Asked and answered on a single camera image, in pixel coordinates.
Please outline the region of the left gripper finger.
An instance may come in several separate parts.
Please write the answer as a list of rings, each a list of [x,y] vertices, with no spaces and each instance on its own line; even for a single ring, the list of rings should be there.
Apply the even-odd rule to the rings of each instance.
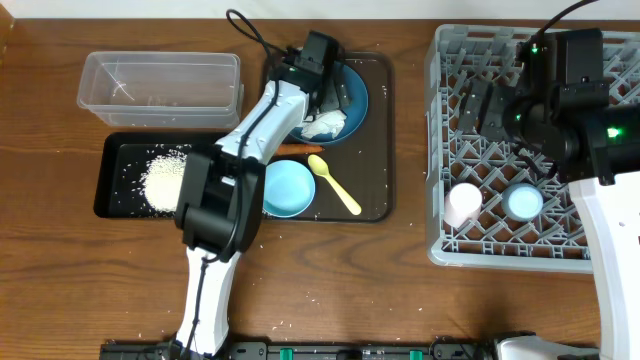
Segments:
[[[319,107],[320,113],[327,113],[339,109],[339,99],[335,82],[330,78],[324,86],[324,97]]]
[[[340,108],[346,108],[351,104],[348,87],[344,76],[345,65],[338,62],[335,66],[335,88]]]

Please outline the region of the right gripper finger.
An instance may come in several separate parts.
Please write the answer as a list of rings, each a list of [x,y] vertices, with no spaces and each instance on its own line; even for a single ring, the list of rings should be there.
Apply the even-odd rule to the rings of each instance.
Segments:
[[[508,141],[503,125],[505,110],[515,98],[515,89],[505,85],[490,85],[481,105],[479,134],[489,141]]]
[[[493,83],[474,79],[470,83],[469,93],[461,101],[458,129],[463,133],[472,133],[476,123],[481,123],[493,92]]]

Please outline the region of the white tissue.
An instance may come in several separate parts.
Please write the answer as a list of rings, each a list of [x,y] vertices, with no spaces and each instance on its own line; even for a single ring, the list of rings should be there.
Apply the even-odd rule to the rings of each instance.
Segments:
[[[341,110],[310,115],[299,125],[301,136],[311,139],[318,135],[329,135],[331,139],[335,139],[342,132],[346,118]]]

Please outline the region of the pink cup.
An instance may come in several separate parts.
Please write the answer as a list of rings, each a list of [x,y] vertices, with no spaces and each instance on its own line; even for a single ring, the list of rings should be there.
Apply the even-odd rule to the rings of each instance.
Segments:
[[[476,220],[481,212],[483,197],[480,189],[471,183],[459,183],[451,188],[444,199],[444,221],[459,228],[467,221]]]

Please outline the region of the light blue cup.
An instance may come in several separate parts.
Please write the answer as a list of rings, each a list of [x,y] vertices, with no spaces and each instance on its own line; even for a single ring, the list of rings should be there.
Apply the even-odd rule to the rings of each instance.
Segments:
[[[501,206],[506,216],[519,222],[534,219],[541,213],[544,204],[541,192],[527,183],[509,186],[501,196]]]

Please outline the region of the light blue bowl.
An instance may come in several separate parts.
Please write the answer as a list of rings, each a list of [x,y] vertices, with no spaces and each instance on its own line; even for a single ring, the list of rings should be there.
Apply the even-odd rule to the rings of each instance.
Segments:
[[[279,160],[266,168],[263,211],[277,218],[292,218],[304,212],[315,196],[311,171],[293,160]]]

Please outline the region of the white rice pile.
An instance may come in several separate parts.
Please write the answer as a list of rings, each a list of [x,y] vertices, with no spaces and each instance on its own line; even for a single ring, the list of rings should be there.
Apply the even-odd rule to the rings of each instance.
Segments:
[[[174,212],[180,196],[186,155],[171,150],[148,162],[147,170],[140,178],[142,195],[156,212]]]

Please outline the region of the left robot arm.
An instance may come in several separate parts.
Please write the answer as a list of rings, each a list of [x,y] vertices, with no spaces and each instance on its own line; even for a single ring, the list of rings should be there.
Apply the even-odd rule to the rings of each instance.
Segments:
[[[269,55],[272,69],[254,108],[213,145],[188,154],[175,223],[189,277],[173,358],[220,353],[235,268],[260,226],[267,165],[289,133],[321,107],[342,53],[336,39],[312,31],[300,50],[280,60]]]

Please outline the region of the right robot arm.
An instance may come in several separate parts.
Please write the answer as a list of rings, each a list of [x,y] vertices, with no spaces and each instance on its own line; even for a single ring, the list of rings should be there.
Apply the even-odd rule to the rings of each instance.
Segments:
[[[613,106],[598,28],[541,28],[514,86],[475,80],[458,127],[540,152],[568,185],[590,248],[602,359],[639,356],[639,107]]]

